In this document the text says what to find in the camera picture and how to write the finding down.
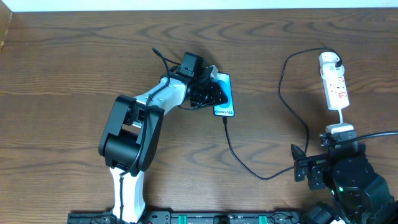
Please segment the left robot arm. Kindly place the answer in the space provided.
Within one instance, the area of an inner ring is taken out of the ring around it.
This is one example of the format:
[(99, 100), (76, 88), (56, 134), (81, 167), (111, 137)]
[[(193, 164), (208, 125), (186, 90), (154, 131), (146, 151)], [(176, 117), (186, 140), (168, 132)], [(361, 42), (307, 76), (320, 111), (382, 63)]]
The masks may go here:
[(148, 92), (130, 97), (119, 95), (112, 106), (99, 142), (114, 181), (115, 203), (111, 223), (138, 223), (146, 209), (144, 173), (151, 165), (160, 138), (164, 116), (189, 101), (191, 110), (226, 103), (226, 92), (216, 81), (215, 65), (191, 52), (169, 67)]

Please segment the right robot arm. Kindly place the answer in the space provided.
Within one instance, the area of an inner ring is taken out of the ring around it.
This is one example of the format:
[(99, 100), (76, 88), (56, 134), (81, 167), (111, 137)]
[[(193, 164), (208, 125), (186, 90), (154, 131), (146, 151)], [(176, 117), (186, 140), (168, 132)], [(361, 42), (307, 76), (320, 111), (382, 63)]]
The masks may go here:
[(369, 163), (363, 137), (345, 131), (320, 138), (326, 154), (308, 156), (291, 146), (294, 179), (307, 180), (310, 190), (329, 189), (335, 206), (318, 202), (301, 214), (300, 223), (397, 223), (397, 201)]

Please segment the blue Galaxy smartphone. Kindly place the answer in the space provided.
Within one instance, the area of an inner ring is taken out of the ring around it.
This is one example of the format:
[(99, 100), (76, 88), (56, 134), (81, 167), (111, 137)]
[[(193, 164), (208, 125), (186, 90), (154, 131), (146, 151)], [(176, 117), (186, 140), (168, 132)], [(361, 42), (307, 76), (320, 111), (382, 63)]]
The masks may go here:
[(213, 107), (213, 114), (215, 116), (233, 117), (234, 103), (230, 75), (227, 73), (218, 73), (215, 82), (221, 87), (221, 91), (226, 96), (226, 100), (225, 103)]

